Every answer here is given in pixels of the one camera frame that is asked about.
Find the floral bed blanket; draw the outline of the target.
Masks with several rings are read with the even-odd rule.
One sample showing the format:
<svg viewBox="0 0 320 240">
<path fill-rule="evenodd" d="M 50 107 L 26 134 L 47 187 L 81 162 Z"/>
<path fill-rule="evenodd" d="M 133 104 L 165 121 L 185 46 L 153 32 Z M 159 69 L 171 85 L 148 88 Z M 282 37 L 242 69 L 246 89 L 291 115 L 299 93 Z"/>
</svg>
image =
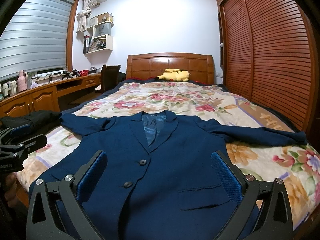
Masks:
<svg viewBox="0 0 320 240">
<path fill-rule="evenodd" d="M 221 85 L 191 82 L 129 80 L 100 97 L 73 108 L 72 113 L 92 118 L 128 116 L 138 112 L 170 110 L 179 115 L 215 119 L 228 126 L 268 127 L 295 132 L 298 127 L 281 113 L 230 93 Z M 47 145 L 29 155 L 17 179 L 27 190 L 44 171 L 69 155 L 79 137 L 63 127 L 47 134 Z M 295 229 L 319 218 L 319 153 L 310 145 L 265 148 L 240 142 L 227 145 L 232 163 L 259 180 L 281 178 L 290 200 Z"/>
</svg>

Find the red basket on desk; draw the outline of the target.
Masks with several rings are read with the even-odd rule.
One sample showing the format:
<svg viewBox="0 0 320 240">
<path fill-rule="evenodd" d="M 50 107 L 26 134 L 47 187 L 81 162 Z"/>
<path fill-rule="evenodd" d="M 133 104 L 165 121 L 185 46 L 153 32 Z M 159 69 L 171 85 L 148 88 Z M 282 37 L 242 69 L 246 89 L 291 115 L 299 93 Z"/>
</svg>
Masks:
<svg viewBox="0 0 320 240">
<path fill-rule="evenodd" d="M 89 74 L 89 70 L 85 69 L 85 70 L 81 70 L 79 72 L 80 76 L 87 76 Z"/>
</svg>

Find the black folded garment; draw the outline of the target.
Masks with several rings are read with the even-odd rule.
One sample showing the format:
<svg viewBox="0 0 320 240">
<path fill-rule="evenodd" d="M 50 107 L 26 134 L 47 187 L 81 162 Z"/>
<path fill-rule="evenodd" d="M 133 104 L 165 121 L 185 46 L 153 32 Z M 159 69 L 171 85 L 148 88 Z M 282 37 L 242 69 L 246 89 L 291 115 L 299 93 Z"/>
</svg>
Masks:
<svg viewBox="0 0 320 240">
<path fill-rule="evenodd" d="M 19 117 L 5 116 L 1 118 L 1 129 L 29 125 L 30 134 L 47 134 L 60 125 L 61 116 L 61 112 L 47 110 L 39 110 Z"/>
</svg>

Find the grey window blind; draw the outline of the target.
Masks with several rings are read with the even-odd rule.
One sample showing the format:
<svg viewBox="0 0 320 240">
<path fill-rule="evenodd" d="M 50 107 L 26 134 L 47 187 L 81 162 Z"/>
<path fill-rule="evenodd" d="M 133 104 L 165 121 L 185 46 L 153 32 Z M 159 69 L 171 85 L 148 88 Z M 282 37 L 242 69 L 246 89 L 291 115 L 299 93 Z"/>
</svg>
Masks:
<svg viewBox="0 0 320 240">
<path fill-rule="evenodd" d="M 66 68 L 73 0 L 26 0 L 1 35 L 1 80 L 19 72 Z"/>
</svg>

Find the white tied curtain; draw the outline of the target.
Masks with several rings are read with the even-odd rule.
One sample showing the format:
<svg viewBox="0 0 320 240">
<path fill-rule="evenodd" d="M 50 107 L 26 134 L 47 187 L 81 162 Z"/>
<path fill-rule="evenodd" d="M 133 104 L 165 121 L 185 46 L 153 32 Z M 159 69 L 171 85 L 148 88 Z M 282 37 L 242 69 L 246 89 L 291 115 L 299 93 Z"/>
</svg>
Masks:
<svg viewBox="0 0 320 240">
<path fill-rule="evenodd" d="M 80 17 L 76 32 L 83 33 L 86 30 L 88 16 L 92 14 L 92 8 L 98 7 L 100 3 L 97 0 L 84 0 L 83 9 L 78 13 Z"/>
</svg>

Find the wooden desk with cabinets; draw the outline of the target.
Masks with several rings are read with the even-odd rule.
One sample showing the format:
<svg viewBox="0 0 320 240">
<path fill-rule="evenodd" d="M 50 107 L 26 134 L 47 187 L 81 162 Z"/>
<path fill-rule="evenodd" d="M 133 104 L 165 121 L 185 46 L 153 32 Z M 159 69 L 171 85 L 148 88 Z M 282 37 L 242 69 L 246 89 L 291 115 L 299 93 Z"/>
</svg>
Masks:
<svg viewBox="0 0 320 240">
<path fill-rule="evenodd" d="M 1 117 L 24 116 L 34 111 L 60 111 L 59 98 L 100 85 L 100 73 L 56 81 L 26 90 L 1 101 Z"/>
</svg>

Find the wooden bed headboard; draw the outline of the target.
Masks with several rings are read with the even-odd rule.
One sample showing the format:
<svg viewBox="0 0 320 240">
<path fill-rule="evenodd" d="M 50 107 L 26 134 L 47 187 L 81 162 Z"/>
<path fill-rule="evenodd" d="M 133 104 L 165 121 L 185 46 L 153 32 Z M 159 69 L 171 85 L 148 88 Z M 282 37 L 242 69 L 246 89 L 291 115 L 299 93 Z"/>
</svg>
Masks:
<svg viewBox="0 0 320 240">
<path fill-rule="evenodd" d="M 189 80 L 213 85 L 215 69 L 211 55 L 192 53 L 150 53 L 129 55 L 126 77 L 128 79 L 147 80 L 160 76 L 168 68 L 187 70 Z"/>
</svg>

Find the navy blue suit jacket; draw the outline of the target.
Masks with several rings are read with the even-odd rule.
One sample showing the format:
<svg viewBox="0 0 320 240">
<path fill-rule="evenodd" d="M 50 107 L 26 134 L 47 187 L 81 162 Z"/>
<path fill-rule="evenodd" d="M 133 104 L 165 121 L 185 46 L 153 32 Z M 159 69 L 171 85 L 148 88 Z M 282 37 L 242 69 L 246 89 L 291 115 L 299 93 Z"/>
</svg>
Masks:
<svg viewBox="0 0 320 240">
<path fill-rule="evenodd" d="M 79 146 L 41 174 L 63 180 L 104 151 L 107 166 L 84 210 L 105 239 L 213 239 L 236 208 L 210 161 L 226 145 L 304 145 L 304 133 L 225 126 L 171 111 L 93 119 L 64 114 Z"/>
</svg>

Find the yellow Pikachu plush toy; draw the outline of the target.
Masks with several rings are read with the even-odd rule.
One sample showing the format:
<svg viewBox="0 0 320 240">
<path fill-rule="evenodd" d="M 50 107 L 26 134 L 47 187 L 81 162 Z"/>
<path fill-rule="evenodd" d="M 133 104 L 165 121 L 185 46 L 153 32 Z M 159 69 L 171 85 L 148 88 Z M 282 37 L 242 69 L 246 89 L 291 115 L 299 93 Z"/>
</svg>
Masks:
<svg viewBox="0 0 320 240">
<path fill-rule="evenodd" d="M 156 78 L 170 82 L 187 82 L 189 81 L 189 76 L 190 73 L 187 70 L 167 68 L 162 75 Z"/>
</svg>

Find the white wall shelf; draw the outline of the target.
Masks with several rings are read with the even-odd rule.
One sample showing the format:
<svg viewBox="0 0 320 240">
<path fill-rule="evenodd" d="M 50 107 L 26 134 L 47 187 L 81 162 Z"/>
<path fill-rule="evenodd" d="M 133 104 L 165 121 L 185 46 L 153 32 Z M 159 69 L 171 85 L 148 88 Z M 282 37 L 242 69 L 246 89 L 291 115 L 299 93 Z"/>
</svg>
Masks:
<svg viewBox="0 0 320 240">
<path fill-rule="evenodd" d="M 84 36 L 84 54 L 92 54 L 102 50 L 113 50 L 111 35 L 113 14 L 106 12 L 86 20 L 86 35 Z"/>
</svg>

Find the pink bottle on desk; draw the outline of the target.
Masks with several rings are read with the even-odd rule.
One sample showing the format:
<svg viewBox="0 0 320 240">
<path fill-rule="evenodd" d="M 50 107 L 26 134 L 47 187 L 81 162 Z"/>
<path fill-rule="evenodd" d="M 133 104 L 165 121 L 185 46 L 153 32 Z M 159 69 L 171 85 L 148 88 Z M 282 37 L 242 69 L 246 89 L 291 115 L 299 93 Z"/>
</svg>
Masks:
<svg viewBox="0 0 320 240">
<path fill-rule="evenodd" d="M 28 89 L 27 81 L 28 81 L 27 72 L 25 72 L 24 70 L 21 70 L 19 72 L 18 80 L 17 80 L 17 89 L 19 93 Z"/>
</svg>

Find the dark wooden chair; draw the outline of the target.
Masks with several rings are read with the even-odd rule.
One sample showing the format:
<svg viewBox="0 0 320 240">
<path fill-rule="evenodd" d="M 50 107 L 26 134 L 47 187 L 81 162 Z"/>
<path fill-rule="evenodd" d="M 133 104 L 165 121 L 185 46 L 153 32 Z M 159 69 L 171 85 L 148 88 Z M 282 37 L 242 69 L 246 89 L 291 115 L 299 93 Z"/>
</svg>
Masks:
<svg viewBox="0 0 320 240">
<path fill-rule="evenodd" d="M 120 65 L 103 65 L 101 69 L 100 85 L 95 88 L 96 92 L 104 93 L 114 89 L 118 85 Z"/>
</svg>

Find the louvered wooden wardrobe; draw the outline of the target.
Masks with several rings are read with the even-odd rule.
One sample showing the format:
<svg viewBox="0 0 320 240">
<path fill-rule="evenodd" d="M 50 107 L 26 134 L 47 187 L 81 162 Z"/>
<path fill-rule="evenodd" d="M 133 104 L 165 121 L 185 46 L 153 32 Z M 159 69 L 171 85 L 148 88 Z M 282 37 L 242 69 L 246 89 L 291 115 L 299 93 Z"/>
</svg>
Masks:
<svg viewBox="0 0 320 240">
<path fill-rule="evenodd" d="M 263 106 L 310 133 L 319 97 L 315 32 L 294 0 L 217 0 L 223 81 L 265 126 L 283 129 Z"/>
</svg>

